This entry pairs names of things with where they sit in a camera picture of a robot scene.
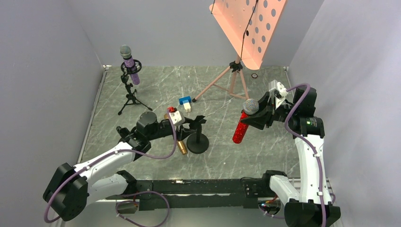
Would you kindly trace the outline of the red glitter microphone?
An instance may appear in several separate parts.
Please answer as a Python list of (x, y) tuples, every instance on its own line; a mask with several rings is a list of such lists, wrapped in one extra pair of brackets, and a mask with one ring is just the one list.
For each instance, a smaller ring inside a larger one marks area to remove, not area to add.
[(255, 113), (257, 113), (259, 111), (259, 103), (257, 100), (255, 99), (247, 99), (244, 103), (243, 103), (243, 109), (241, 111), (241, 116), (240, 116), (240, 120), (238, 122), (238, 125), (235, 129), (234, 135), (232, 137), (232, 141), (235, 144), (239, 144), (242, 142), (245, 133), (248, 129), (248, 125), (245, 123), (242, 123), (241, 120), (249, 117), (250, 115), (253, 115)]

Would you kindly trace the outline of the black round-base mic stand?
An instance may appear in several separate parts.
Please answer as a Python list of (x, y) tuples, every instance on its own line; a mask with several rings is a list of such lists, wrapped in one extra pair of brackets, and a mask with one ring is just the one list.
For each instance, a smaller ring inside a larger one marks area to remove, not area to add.
[(186, 138), (186, 147), (193, 154), (202, 154), (209, 148), (209, 139), (202, 133), (202, 126), (203, 124), (189, 125), (189, 128), (196, 130)]

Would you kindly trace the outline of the black tripod shock-mount stand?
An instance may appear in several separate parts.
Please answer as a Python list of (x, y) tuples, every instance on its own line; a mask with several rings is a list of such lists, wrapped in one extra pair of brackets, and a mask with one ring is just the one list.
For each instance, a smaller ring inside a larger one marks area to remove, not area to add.
[(132, 83), (128, 83), (128, 80), (131, 79), (131, 78), (127, 74), (127, 71), (126, 71), (126, 68), (124, 66), (124, 63), (121, 64), (121, 71), (122, 71), (122, 75), (120, 76), (120, 78), (121, 78), (122, 83), (125, 86), (126, 91), (127, 91), (127, 94), (125, 96), (127, 98), (127, 101), (124, 103), (123, 107), (118, 112), (118, 115), (121, 115), (123, 110), (124, 110), (124, 108), (126, 106), (128, 106), (128, 105), (142, 105), (142, 106), (146, 107), (148, 110), (153, 111), (152, 108), (150, 108), (149, 106), (147, 106), (144, 103), (142, 103), (139, 99), (137, 99), (137, 97), (135, 95), (137, 93), (137, 90), (136, 89), (132, 90), (133, 84)]

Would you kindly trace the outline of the purple glitter microphone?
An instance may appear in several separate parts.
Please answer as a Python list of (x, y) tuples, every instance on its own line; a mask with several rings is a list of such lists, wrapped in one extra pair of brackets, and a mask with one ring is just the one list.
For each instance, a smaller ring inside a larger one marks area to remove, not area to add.
[(133, 59), (131, 48), (127, 45), (120, 46), (120, 55), (123, 58), (123, 63), (126, 68), (128, 76), (131, 78), (134, 85), (140, 84), (138, 73), (142, 69), (141, 62)]

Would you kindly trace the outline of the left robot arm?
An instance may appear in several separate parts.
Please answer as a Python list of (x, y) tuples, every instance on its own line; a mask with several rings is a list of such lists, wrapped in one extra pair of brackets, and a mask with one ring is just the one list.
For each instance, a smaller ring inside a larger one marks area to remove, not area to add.
[(203, 115), (190, 119), (174, 107), (168, 108), (165, 115), (165, 119), (158, 121), (154, 112), (144, 112), (131, 130), (120, 126), (116, 128), (120, 140), (110, 150), (74, 166), (68, 163), (58, 166), (43, 194), (47, 203), (44, 221), (53, 223), (60, 218), (69, 221), (91, 203), (134, 191), (136, 179), (128, 172), (117, 171), (112, 176), (108, 174), (140, 157), (171, 157), (173, 152), (165, 156), (148, 154), (150, 142), (172, 136), (172, 150), (175, 150), (179, 139), (195, 135), (206, 122)]

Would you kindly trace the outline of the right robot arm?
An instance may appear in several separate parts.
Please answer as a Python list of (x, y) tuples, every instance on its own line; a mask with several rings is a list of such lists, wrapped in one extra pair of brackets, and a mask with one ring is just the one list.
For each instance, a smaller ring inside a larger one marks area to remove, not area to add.
[(240, 143), (249, 126), (262, 130), (275, 121), (283, 122), (298, 152), (300, 189), (297, 190), (281, 171), (266, 171), (265, 183), (281, 201), (287, 226), (329, 227), (341, 217), (341, 210), (334, 205), (326, 182), (324, 124), (314, 115), (317, 92), (307, 86), (297, 87), (292, 101), (288, 101), (285, 94), (285, 91), (272, 90), (260, 100), (246, 100), (233, 142)]

